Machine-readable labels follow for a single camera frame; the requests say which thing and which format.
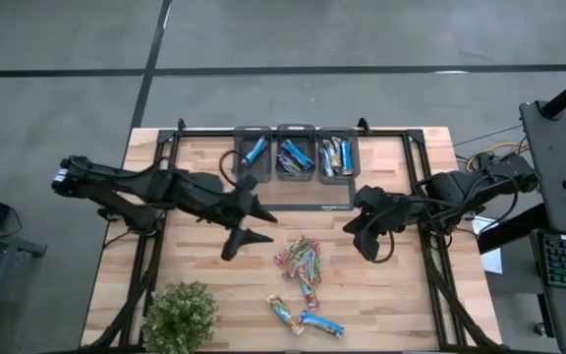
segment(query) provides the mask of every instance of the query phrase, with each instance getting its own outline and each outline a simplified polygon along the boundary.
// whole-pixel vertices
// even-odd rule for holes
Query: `potted plant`
[[[217,306],[208,285],[170,284],[153,299],[142,324],[147,351],[189,354],[213,338]]]

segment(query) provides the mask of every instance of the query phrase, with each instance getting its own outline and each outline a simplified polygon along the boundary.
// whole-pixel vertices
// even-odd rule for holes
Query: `wooden table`
[[[129,143],[124,168],[141,170],[154,154],[158,129],[135,129]],[[424,128],[432,173],[457,168],[447,128]],[[182,138],[179,168],[218,174],[218,158],[233,147],[232,138]],[[410,193],[403,146],[395,138],[359,138],[362,173],[356,180],[390,192]],[[230,169],[230,159],[226,167]],[[422,176],[417,160],[419,176]],[[339,202],[333,193],[301,189],[298,183],[278,182],[258,187],[259,198],[295,203],[301,198],[325,198]],[[169,214],[165,231],[157,289],[168,283],[199,280],[210,284],[219,306],[215,336],[202,350],[226,351],[345,351],[345,350],[425,350],[437,348],[431,305],[425,277],[421,244],[416,227],[395,234],[396,250],[384,265],[366,262],[354,248],[353,237],[342,226],[359,212],[276,211],[277,224],[247,218],[245,226],[274,239],[273,243],[240,249],[232,262],[220,259],[228,231],[215,225],[195,223],[196,218],[180,211]],[[461,225],[470,228],[467,223]],[[123,224],[112,224],[107,240],[124,232]],[[272,257],[302,235],[312,236],[321,247],[322,283],[316,286],[320,301],[318,314],[346,328],[338,340],[316,328],[293,335],[276,317],[265,298],[280,295],[294,313],[306,307],[300,286],[286,280]],[[379,256],[389,244],[381,237]],[[136,236],[127,236],[104,251],[86,319],[82,344],[89,344],[110,324],[125,302],[134,260]],[[478,244],[473,235],[456,232],[449,249],[459,298],[485,333],[500,342]],[[443,313],[449,337],[452,325],[446,303]],[[136,342],[141,311],[135,316],[131,339]]]

